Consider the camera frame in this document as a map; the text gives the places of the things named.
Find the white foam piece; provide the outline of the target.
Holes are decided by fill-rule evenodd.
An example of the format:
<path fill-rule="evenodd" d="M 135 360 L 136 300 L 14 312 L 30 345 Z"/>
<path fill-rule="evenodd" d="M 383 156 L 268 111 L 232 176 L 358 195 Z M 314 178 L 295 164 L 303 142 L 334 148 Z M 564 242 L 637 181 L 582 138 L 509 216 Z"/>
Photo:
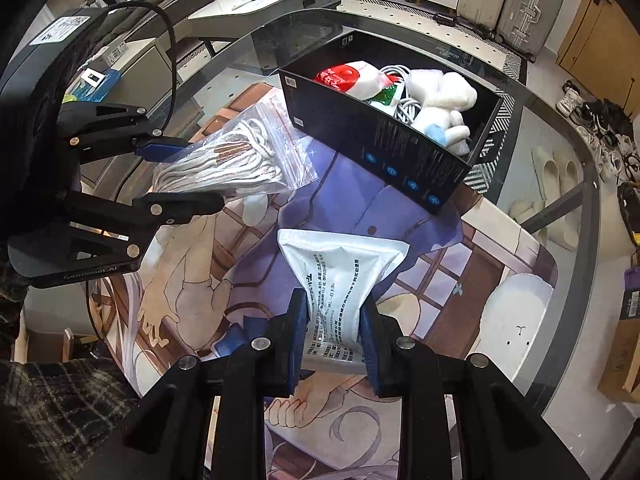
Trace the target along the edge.
<path fill-rule="evenodd" d="M 410 70 L 405 83 L 408 96 L 422 106 L 464 112 L 477 101 L 477 90 L 457 72 Z"/>

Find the anime print desk mat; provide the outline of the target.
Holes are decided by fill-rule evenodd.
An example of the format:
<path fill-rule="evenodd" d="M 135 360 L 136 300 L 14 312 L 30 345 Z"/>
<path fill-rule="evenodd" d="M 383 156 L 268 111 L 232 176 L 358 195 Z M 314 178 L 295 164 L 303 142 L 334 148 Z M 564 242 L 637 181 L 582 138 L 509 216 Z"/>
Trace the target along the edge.
<path fill-rule="evenodd" d="M 86 479 L 554 479 L 572 463 L 516 390 L 558 281 L 544 238 L 460 188 L 429 214 L 302 136 L 252 84 L 196 135 L 270 141 L 294 191 L 168 224 L 99 284 L 141 396 Z"/>

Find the green white snack packet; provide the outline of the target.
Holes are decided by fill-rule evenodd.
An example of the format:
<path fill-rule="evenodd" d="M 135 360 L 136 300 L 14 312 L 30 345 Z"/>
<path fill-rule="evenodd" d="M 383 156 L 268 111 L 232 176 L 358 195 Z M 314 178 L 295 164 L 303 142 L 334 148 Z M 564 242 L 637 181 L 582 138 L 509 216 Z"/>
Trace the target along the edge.
<path fill-rule="evenodd" d="M 398 104 L 405 93 L 405 85 L 401 81 L 390 84 L 376 96 L 367 100 L 367 103 L 387 115 L 394 117 Z"/>

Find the pair of beige slippers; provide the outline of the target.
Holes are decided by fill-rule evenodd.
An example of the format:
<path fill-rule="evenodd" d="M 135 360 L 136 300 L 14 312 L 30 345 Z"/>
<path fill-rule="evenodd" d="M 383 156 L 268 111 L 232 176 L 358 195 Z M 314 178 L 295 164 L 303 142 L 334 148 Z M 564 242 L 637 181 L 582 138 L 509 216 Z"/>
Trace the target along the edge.
<path fill-rule="evenodd" d="M 549 154 L 541 146 L 537 146 L 532 151 L 532 161 L 541 200 L 533 203 L 524 200 L 513 202 L 509 216 L 518 223 L 532 218 L 578 185 L 576 162 L 565 152 L 554 151 Z M 577 230 L 564 217 L 537 231 L 535 237 L 541 244 L 547 244 L 551 240 L 570 252 L 577 249 L 579 240 Z"/>

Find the black cardboard box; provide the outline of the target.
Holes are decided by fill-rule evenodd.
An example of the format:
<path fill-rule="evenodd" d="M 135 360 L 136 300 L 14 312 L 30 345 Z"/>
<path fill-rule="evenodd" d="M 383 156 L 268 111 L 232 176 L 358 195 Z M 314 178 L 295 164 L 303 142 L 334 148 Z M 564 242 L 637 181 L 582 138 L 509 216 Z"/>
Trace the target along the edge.
<path fill-rule="evenodd" d="M 410 68 L 446 67 L 386 38 L 359 30 L 348 32 L 280 68 L 292 123 L 437 214 L 480 158 L 503 98 L 484 84 L 469 81 L 477 91 L 477 101 L 462 113 L 470 128 L 471 153 L 461 157 L 393 115 L 322 84 L 318 78 L 331 67 L 359 61 L 375 68 L 393 62 L 406 62 Z"/>

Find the white plastic packaging bag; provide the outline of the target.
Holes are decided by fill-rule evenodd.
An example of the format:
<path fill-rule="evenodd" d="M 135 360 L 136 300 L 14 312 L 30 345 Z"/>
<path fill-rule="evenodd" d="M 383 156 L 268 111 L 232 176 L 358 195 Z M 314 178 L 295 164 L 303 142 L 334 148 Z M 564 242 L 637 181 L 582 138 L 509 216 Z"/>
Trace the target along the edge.
<path fill-rule="evenodd" d="M 363 375 L 360 309 L 408 255 L 402 240 L 280 229 L 283 257 L 307 295 L 305 370 Z"/>

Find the silver aluminium suitcase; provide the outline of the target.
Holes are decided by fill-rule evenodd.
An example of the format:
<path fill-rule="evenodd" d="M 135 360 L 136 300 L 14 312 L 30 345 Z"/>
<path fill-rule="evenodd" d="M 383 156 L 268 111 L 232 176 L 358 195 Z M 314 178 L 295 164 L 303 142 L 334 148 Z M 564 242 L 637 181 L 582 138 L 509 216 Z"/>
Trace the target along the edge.
<path fill-rule="evenodd" d="M 496 29 L 496 41 L 518 52 L 529 62 L 546 43 L 564 0 L 504 0 Z"/>

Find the red white balloon glue bag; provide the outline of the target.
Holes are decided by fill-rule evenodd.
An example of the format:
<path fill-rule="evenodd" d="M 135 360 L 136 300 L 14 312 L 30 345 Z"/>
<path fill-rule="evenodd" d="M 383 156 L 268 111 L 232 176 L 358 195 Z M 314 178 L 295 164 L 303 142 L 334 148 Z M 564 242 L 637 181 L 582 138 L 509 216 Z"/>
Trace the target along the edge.
<path fill-rule="evenodd" d="M 314 82 L 367 101 L 377 96 L 394 82 L 375 66 L 366 61 L 348 62 L 320 70 Z"/>

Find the white plush toy keychain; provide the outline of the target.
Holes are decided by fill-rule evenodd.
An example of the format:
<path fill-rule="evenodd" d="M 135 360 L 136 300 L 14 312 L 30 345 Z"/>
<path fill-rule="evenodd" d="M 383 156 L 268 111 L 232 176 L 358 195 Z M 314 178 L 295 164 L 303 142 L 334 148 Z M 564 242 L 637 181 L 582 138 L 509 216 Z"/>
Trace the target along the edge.
<path fill-rule="evenodd" d="M 462 114 L 458 110 L 423 107 L 411 125 L 452 154 L 470 154 L 470 128 L 464 124 Z"/>

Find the grey cabinet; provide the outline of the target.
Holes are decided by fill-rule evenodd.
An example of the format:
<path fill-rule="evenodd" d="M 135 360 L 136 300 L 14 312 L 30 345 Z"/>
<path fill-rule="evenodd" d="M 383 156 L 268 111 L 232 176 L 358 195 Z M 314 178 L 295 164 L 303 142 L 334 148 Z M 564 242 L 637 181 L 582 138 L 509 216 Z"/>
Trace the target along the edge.
<path fill-rule="evenodd" d="M 152 110 L 170 95 L 171 79 L 170 59 L 156 39 L 117 40 L 81 65 L 65 95 Z"/>

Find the grey white coffee table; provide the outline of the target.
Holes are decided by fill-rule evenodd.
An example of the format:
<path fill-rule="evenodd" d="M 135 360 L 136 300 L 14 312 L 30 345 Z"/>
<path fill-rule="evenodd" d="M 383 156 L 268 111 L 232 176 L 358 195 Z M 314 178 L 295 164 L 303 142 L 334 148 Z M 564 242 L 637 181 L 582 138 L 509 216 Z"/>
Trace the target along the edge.
<path fill-rule="evenodd" d="M 186 22 L 191 37 L 232 41 L 281 15 L 314 8 L 335 9 L 342 0 L 216 0 L 192 13 Z"/>

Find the wooden door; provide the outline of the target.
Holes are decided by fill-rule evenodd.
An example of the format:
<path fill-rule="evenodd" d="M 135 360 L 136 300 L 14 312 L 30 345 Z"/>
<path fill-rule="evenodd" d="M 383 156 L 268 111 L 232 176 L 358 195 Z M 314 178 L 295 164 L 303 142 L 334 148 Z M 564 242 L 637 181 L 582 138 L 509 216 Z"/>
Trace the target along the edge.
<path fill-rule="evenodd" d="M 615 0 L 582 0 L 556 62 L 600 100 L 639 114 L 639 34 Z"/>

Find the open cardboard box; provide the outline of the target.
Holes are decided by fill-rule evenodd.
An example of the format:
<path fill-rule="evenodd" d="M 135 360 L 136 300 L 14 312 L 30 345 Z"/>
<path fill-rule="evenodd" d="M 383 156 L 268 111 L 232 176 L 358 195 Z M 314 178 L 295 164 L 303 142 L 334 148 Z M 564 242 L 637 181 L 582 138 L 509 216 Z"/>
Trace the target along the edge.
<path fill-rule="evenodd" d="M 618 322 L 598 389 L 612 402 L 639 403 L 639 320 Z"/>

